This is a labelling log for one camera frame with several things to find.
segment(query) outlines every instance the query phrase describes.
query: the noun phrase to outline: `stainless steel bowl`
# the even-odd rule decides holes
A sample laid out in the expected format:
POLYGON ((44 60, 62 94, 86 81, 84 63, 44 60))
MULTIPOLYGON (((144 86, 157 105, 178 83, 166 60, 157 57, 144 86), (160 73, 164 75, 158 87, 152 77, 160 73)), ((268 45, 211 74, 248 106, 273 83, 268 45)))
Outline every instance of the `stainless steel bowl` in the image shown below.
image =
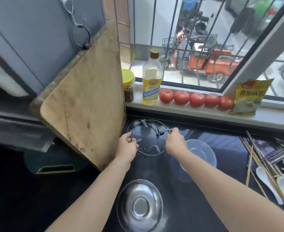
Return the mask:
POLYGON ((147 180, 134 180, 121 191, 117 200, 117 217, 126 232, 149 232, 163 213, 162 197, 147 180))

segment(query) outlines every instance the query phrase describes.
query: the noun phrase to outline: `yellow lid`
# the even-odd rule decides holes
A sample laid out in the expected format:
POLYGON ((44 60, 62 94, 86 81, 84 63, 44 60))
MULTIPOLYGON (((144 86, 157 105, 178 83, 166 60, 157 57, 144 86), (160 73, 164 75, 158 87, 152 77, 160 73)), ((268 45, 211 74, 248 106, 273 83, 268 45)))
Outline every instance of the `yellow lid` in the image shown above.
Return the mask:
POLYGON ((122 69, 123 86, 131 85, 135 81, 135 75, 129 69, 122 69))

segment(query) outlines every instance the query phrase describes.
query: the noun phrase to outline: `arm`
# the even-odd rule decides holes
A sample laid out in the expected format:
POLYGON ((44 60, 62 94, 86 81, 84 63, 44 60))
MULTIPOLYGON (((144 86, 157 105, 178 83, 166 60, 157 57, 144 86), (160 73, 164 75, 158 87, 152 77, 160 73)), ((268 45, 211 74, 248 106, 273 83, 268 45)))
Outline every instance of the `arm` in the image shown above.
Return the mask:
POLYGON ((177 128, 167 135, 166 149, 186 169, 230 232, 284 231, 284 211, 193 155, 177 128))
POLYGON ((103 230, 124 176, 136 155, 136 142, 129 143, 130 135, 121 136, 115 159, 46 232, 103 230))

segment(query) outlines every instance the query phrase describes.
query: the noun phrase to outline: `cooking oil bottle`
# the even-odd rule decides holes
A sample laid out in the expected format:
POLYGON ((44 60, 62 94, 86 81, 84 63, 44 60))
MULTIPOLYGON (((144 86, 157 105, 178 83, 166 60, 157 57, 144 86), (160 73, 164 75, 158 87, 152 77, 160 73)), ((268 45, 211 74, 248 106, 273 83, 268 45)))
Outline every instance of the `cooking oil bottle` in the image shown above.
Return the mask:
POLYGON ((159 50, 152 48, 148 61, 142 68, 143 99, 145 105, 156 104, 159 95, 160 83, 162 80, 162 66, 158 61, 159 50))

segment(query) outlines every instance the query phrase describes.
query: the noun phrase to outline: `bottle label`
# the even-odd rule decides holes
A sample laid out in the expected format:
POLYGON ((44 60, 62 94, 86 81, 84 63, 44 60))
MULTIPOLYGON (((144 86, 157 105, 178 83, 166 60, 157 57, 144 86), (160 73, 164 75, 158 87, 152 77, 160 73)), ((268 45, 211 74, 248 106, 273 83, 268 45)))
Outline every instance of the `bottle label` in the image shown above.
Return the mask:
POLYGON ((156 100, 159 95, 161 79, 143 79, 143 100, 156 100))

